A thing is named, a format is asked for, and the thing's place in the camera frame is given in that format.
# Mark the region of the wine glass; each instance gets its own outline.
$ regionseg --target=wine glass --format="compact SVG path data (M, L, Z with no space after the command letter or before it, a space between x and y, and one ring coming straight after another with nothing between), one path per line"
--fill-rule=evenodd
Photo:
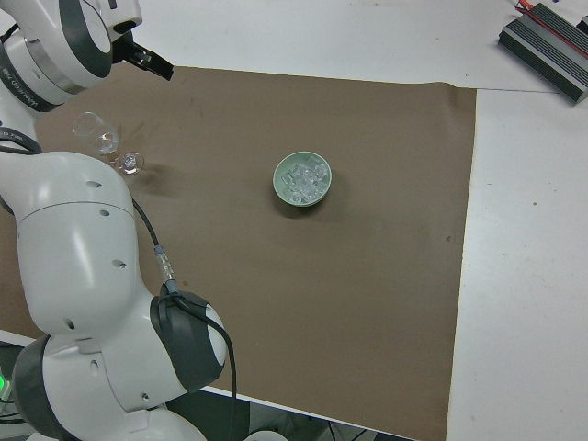
M94 112L84 112L77 116L72 125L75 136L89 150L100 156L113 168L125 175L139 173L145 162L139 152L119 154L119 134L115 127Z

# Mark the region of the table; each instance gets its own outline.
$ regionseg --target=table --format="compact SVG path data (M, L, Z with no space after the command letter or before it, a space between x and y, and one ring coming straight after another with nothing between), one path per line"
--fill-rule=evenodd
M177 64L533 92L479 91L447 440L583 439L588 104L496 48L514 1L141 6L136 40Z

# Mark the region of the brown paper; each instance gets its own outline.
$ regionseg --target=brown paper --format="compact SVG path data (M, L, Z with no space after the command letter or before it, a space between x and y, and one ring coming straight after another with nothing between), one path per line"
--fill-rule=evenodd
M239 392L425 440L445 439L475 91L177 68L170 83L120 66L39 125L46 151L83 148L76 114L119 127L127 177L180 288L217 309ZM329 161L308 209L273 193L295 151ZM2 228L2 328L37 335ZM141 271L157 292L138 223ZM229 390L228 367L215 385Z

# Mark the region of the green bowl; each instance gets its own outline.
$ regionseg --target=green bowl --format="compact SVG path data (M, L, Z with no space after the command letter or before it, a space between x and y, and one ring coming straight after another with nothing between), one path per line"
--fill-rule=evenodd
M313 200L313 202L307 203L294 203L288 200L284 195L284 191L287 189L286 183L282 180L282 176L294 165L296 164L304 164L306 163L309 158L314 157L319 162L325 164L327 166L327 188L322 192L322 194ZM289 205L293 205L294 207L310 207L311 205L316 204L317 202L321 201L324 198L324 195L327 194L329 188L331 187L331 180L333 178L333 174L331 172L331 167L329 163L325 161L325 159L317 153L313 152L296 152L289 156L286 156L284 159L280 161L277 165L276 170L274 170L274 190L276 194Z

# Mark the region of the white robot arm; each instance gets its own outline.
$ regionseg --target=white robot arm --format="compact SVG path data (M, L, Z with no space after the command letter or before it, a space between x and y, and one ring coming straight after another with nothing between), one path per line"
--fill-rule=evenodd
M138 261L133 201L109 166L43 153L35 121L126 59L169 79L171 65L132 42L136 0L0 0L18 30L0 44L0 198L17 223L30 315L47 336L15 366L17 406L42 435L67 441L203 440L163 404L210 384L227 345L202 298L164 285L153 297Z

